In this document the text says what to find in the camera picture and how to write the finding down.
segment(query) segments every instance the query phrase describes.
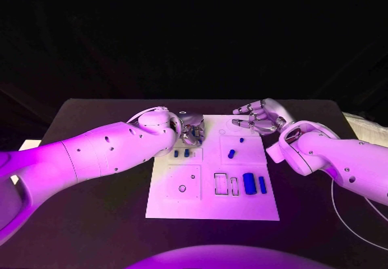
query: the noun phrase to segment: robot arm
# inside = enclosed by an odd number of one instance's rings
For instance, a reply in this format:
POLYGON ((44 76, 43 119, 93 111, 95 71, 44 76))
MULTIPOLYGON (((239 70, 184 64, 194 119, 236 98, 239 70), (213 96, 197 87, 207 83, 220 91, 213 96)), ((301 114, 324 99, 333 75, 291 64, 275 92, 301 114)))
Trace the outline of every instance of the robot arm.
POLYGON ((179 138, 189 145, 200 145, 203 116, 184 113, 179 117, 157 107, 140 112, 127 123, 101 126, 30 150, 1 152, 0 245, 56 192, 166 155, 179 138), (21 193, 10 180, 13 175, 18 177, 21 193))
POLYGON ((272 99, 254 102, 233 110, 233 114, 239 111, 251 111, 249 121, 235 120, 235 125, 252 128, 261 135, 280 132, 278 142, 267 148, 274 162, 285 160, 300 175, 324 171, 343 188, 388 205, 386 147, 360 140, 340 140, 321 124, 295 122, 272 99), (252 117, 255 111, 262 120, 252 117))

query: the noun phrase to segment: dark curtain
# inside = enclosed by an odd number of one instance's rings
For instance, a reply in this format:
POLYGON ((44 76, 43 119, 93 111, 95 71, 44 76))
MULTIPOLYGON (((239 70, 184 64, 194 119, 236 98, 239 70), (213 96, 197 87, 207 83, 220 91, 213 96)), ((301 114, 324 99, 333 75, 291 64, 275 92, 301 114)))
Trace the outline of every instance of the dark curtain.
POLYGON ((330 99, 388 125, 383 4, 3 1, 0 14, 1 148, 69 98, 330 99))

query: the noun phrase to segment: blue cylinder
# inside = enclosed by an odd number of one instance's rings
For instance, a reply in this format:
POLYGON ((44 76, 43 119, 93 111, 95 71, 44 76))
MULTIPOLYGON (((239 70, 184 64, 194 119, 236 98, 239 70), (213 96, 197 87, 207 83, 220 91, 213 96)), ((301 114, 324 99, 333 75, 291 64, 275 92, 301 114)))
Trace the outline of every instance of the blue cylinder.
POLYGON ((255 185, 255 178, 252 176, 252 173, 245 173, 242 175, 242 178, 243 178, 245 193, 248 195, 256 194, 256 185, 255 185))
POLYGON ((231 150, 228 154, 228 158, 232 159, 233 155, 235 155, 235 150, 231 150))
POLYGON ((265 194, 267 193, 267 188, 265 188, 264 177, 258 177, 258 183, 259 183, 261 193, 265 194))

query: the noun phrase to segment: dark table surface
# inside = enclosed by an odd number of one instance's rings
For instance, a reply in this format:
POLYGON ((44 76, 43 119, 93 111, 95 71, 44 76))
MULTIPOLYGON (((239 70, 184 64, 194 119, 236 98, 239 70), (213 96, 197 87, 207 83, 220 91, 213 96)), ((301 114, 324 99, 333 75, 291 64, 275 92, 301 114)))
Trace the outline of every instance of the dark table surface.
MULTIPOLYGON (((231 114, 252 100, 82 100, 65 102, 42 144, 143 109, 231 114)), ((297 120, 324 124, 342 139, 356 138, 337 105, 326 100, 280 100, 297 120)), ((278 134, 262 138, 264 147, 278 134)), ((122 268, 145 257, 193 245, 258 246, 310 258, 334 268, 386 268, 388 252, 365 243, 337 219, 329 176, 298 175, 269 157, 268 171, 280 221, 145 219, 153 159, 119 174, 91 179, 53 195, 0 246, 0 267, 122 268)), ((340 216, 356 233, 388 247, 388 223, 360 196, 334 186, 340 216)))

